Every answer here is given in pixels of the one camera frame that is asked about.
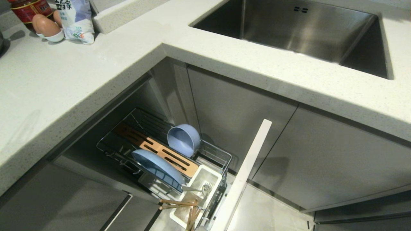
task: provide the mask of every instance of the blue bowl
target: blue bowl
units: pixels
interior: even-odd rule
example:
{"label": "blue bowl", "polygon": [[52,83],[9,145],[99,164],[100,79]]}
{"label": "blue bowl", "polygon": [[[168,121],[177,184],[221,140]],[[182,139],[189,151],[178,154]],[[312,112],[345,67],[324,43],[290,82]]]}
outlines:
{"label": "blue bowl", "polygon": [[193,126],[181,124],[169,130],[167,141],[170,147],[186,157],[191,157],[200,147],[201,138]]}

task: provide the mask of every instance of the plastic packaging bag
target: plastic packaging bag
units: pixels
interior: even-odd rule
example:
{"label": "plastic packaging bag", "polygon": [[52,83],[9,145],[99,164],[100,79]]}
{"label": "plastic packaging bag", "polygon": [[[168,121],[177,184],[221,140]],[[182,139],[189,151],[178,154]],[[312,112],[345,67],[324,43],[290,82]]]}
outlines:
{"label": "plastic packaging bag", "polygon": [[64,35],[69,40],[80,40],[84,44],[94,43],[94,28],[88,0],[55,0],[60,13]]}

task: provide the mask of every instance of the sink basin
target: sink basin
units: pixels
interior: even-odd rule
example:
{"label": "sink basin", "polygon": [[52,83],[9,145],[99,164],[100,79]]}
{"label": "sink basin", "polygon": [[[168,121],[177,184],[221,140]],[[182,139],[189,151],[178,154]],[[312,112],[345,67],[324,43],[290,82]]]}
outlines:
{"label": "sink basin", "polygon": [[230,0],[193,27],[392,79],[373,14],[305,0]]}

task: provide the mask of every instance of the kitchen counter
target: kitchen counter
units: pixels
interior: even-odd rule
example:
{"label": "kitchen counter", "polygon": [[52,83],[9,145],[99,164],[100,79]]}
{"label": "kitchen counter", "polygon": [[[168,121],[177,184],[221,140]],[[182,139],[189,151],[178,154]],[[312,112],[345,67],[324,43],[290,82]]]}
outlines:
{"label": "kitchen counter", "polygon": [[380,16],[394,80],[188,26],[224,0],[170,0],[88,46],[49,44],[22,24],[6,30],[0,194],[166,56],[411,141],[410,11],[368,1],[317,1]]}

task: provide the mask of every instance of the jar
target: jar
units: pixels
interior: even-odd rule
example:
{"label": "jar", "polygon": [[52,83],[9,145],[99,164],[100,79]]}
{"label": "jar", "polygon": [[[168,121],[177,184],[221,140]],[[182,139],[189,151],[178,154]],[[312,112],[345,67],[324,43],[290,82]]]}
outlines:
{"label": "jar", "polygon": [[27,29],[35,32],[33,28],[33,16],[42,14],[47,18],[53,19],[53,10],[47,0],[8,0],[11,3],[11,10],[17,15]]}

